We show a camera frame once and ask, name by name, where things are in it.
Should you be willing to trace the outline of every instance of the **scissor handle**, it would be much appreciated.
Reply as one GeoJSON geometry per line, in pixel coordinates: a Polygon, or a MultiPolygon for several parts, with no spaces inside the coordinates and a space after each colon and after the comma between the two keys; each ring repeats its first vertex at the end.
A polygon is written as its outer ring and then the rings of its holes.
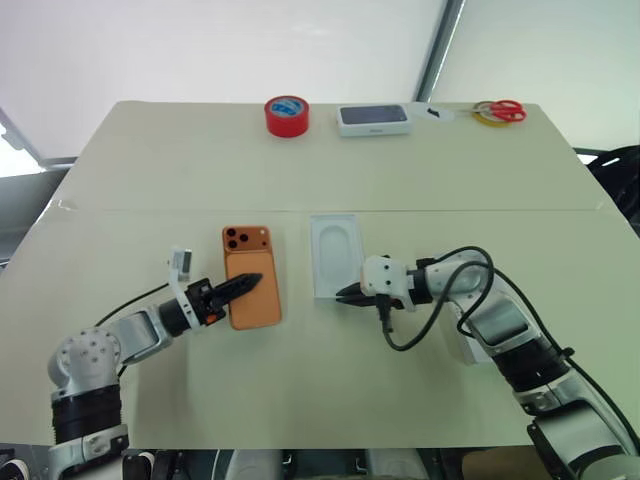
{"type": "Polygon", "coordinates": [[[527,112],[522,108],[522,104],[515,100],[498,100],[489,105],[491,114],[504,120],[505,122],[521,122],[527,118],[527,112]]]}

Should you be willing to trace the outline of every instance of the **table surface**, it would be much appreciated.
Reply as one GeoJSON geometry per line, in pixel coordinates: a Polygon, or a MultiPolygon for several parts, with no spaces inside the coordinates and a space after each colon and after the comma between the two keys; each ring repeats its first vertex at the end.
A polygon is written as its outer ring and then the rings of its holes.
{"type": "MultiPolygon", "coordinates": [[[[469,108],[454,105],[452,108],[469,108]]],[[[261,105],[117,104],[55,199],[70,208],[402,211],[614,209],[537,105],[522,124],[415,118],[411,135],[341,138],[336,106],[303,136],[261,105]]]]}

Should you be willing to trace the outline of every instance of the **yellow tape roll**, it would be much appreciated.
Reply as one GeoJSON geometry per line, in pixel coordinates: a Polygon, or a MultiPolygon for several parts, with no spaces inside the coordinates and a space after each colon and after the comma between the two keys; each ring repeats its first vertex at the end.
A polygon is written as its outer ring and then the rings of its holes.
{"type": "MultiPolygon", "coordinates": [[[[490,100],[485,100],[483,102],[478,102],[473,106],[474,110],[479,110],[482,107],[487,107],[491,105],[493,102],[490,100]]],[[[480,123],[487,125],[489,127],[508,127],[509,122],[505,122],[499,118],[494,117],[489,112],[471,112],[471,116],[478,120],[480,123]]]]}

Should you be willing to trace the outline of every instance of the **red tape roll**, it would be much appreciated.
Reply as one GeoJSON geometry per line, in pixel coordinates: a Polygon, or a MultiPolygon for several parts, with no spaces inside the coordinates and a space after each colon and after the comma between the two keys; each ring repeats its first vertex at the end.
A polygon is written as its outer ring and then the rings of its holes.
{"type": "Polygon", "coordinates": [[[300,97],[284,95],[264,106],[267,129],[278,137],[297,137],[309,128],[309,104],[300,97]]]}

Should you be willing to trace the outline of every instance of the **phone case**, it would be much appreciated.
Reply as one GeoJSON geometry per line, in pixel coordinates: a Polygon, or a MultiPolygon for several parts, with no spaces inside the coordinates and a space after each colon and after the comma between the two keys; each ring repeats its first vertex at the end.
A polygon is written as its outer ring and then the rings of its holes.
{"type": "Polygon", "coordinates": [[[280,322],[280,297],[273,261],[271,235],[265,226],[228,226],[222,230],[227,279],[241,273],[261,273],[249,293],[229,305],[236,330],[268,327],[280,322]]]}

